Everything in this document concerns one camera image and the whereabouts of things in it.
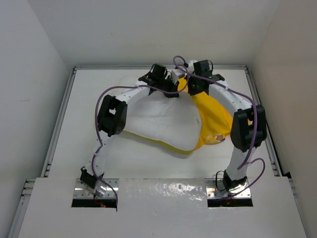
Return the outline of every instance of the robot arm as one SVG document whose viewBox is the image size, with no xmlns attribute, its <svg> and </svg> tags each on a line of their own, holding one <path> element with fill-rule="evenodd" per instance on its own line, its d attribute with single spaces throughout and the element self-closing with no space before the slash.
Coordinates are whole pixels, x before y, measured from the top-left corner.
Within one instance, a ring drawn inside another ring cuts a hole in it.
<svg viewBox="0 0 317 238">
<path fill-rule="evenodd" d="M 224 78 L 219 75 L 213 75 L 207 60 L 194 62 L 195 74 L 201 77 L 210 78 L 218 84 L 209 83 L 195 77 L 190 77 L 188 82 L 188 93 L 195 95 L 206 92 L 209 96 L 215 98 L 233 117 L 230 137 L 234 145 L 229 166 L 224 171 L 223 185 L 227 191 L 240 184 L 244 184 L 247 179 L 247 168 L 250 158 L 255 149 L 266 139 L 266 119 L 265 110 L 262 105 L 257 105 L 258 126 L 254 128 L 254 116 L 252 104 L 241 96 L 228 90 L 229 85 Z M 245 165 L 246 156 L 249 152 L 252 135 L 256 130 L 256 139 L 254 147 L 250 153 Z"/>
<path fill-rule="evenodd" d="M 144 82 L 138 81 L 136 86 L 144 85 Z M 113 141 L 117 134 L 123 131 L 125 126 L 125 118 L 127 115 L 127 106 L 136 103 L 143 97 L 148 96 L 150 88 L 138 87 L 129 89 L 118 96 L 106 95 L 102 102 L 98 114 L 98 128 L 100 130 L 100 138 L 103 143 L 102 151 L 100 151 L 95 158 L 94 169 L 97 176 L 102 177 L 106 165 L 106 160 Z M 98 142 L 94 151 L 98 149 L 100 143 Z M 81 180 L 89 187 L 94 187 L 94 173 L 92 171 L 92 161 L 89 160 L 88 164 L 81 169 Z"/>
<path fill-rule="evenodd" d="M 90 159 L 88 164 L 81 168 L 80 180 L 92 189 L 95 188 L 97 182 L 95 176 L 102 179 L 104 175 L 105 157 L 107 157 L 116 135 L 120 134 L 125 127 L 128 105 L 131 106 L 157 89 L 165 92 L 166 97 L 179 97 L 178 80 L 174 82 L 171 76 L 167 75 L 166 67 L 159 64 L 153 64 L 151 70 L 139 78 L 135 85 L 137 88 L 129 89 L 117 96 L 106 95 L 103 99 L 97 119 L 100 138 L 97 139 L 98 143 L 94 150 L 97 151 L 94 155 L 94 164 L 92 165 L 92 159 Z"/>
</svg>

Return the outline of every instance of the white board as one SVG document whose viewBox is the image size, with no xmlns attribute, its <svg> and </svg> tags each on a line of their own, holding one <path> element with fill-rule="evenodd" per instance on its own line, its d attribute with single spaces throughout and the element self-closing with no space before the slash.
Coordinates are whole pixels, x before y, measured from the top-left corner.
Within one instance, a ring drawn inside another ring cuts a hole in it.
<svg viewBox="0 0 317 238">
<path fill-rule="evenodd" d="M 71 90 L 62 123 L 50 178 L 79 178 L 80 168 L 93 155 L 96 144 L 94 110 L 97 98 L 107 88 L 118 85 L 127 75 L 142 76 L 147 70 L 79 70 Z M 215 70 L 229 85 L 251 96 L 244 70 Z M 138 139 L 133 135 L 119 135 L 107 158 L 104 178 L 211 178 L 229 164 L 233 145 L 228 137 L 218 145 L 206 145 L 190 156 L 180 156 L 162 146 Z M 253 155 L 262 157 L 269 165 L 265 143 Z M 250 166 L 248 176 L 256 178 L 261 163 Z M 264 176 L 271 177 L 271 169 Z"/>
<path fill-rule="evenodd" d="M 244 70 L 215 72 L 233 89 L 251 95 Z M 36 180 L 19 237 L 305 237 L 288 179 L 273 176 L 265 143 L 253 156 L 266 162 L 263 177 L 251 187 L 253 207 L 207 207 L 203 178 L 226 168 L 233 148 L 230 139 L 180 158 L 160 146 L 120 136 L 107 159 L 105 175 L 119 178 L 118 212 L 71 208 L 76 178 L 96 142 L 98 96 L 126 75 L 144 73 L 77 71 L 49 177 Z M 261 163 L 254 163 L 248 169 L 249 181 L 261 169 Z"/>
</svg>

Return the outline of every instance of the white panel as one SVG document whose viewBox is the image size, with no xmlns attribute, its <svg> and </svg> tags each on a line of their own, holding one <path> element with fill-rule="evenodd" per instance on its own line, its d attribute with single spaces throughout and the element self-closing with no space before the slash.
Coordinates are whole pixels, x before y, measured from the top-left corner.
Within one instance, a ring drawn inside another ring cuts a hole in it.
<svg viewBox="0 0 317 238">
<path fill-rule="evenodd" d="M 68 65 L 255 57 L 279 0 L 29 0 Z"/>
<path fill-rule="evenodd" d="M 41 172 L 70 71 L 26 0 L 2 0 L 0 5 L 0 237 L 4 238 L 25 180 Z"/>
<path fill-rule="evenodd" d="M 97 98 L 107 88 L 119 85 L 121 78 L 142 76 L 147 70 L 79 70 L 59 135 L 50 178 L 79 178 L 80 168 L 93 155 L 96 142 L 94 110 Z M 215 70 L 232 89 L 251 95 L 244 70 Z M 106 162 L 104 178 L 210 178 L 229 164 L 233 145 L 226 138 L 218 145 L 205 145 L 190 156 L 183 156 L 168 149 L 139 139 L 133 135 L 120 134 L 114 142 Z M 265 143 L 253 158 L 262 157 L 269 165 Z M 255 178 L 262 167 L 254 163 L 248 176 Z M 273 176 L 271 169 L 264 176 Z"/>
<path fill-rule="evenodd" d="M 284 0 L 254 63 L 254 76 L 308 236 L 317 237 L 317 1 Z"/>
<path fill-rule="evenodd" d="M 287 178 L 259 181 L 240 208 L 208 208 L 203 179 L 120 179 L 118 212 L 71 208 L 74 186 L 38 178 L 19 238 L 305 237 Z"/>
</svg>

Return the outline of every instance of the white cloth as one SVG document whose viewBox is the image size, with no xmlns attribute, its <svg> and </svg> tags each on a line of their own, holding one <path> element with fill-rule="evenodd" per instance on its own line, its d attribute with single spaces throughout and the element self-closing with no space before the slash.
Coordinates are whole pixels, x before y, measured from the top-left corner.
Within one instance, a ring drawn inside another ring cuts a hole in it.
<svg viewBox="0 0 317 238">
<path fill-rule="evenodd" d="M 136 80 L 135 77 L 126 77 L 121 85 L 133 85 Z M 179 150 L 193 151 L 201 127 L 200 114 L 188 93 L 180 93 L 179 98 L 167 98 L 155 91 L 134 105 L 128 104 L 124 130 Z"/>
</svg>

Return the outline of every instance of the white wall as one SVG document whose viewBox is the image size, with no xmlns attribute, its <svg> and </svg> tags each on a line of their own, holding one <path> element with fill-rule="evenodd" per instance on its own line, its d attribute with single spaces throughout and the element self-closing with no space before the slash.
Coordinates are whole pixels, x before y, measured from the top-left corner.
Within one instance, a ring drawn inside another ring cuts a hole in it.
<svg viewBox="0 0 317 238">
<path fill-rule="evenodd" d="M 253 67 L 277 152 L 317 237 L 317 1 L 282 0 Z"/>
<path fill-rule="evenodd" d="M 58 53 L 75 64 L 253 61 L 279 0 L 28 0 Z"/>
<path fill-rule="evenodd" d="M 40 175 L 70 70 L 26 0 L 0 4 L 0 238 Z"/>
</svg>

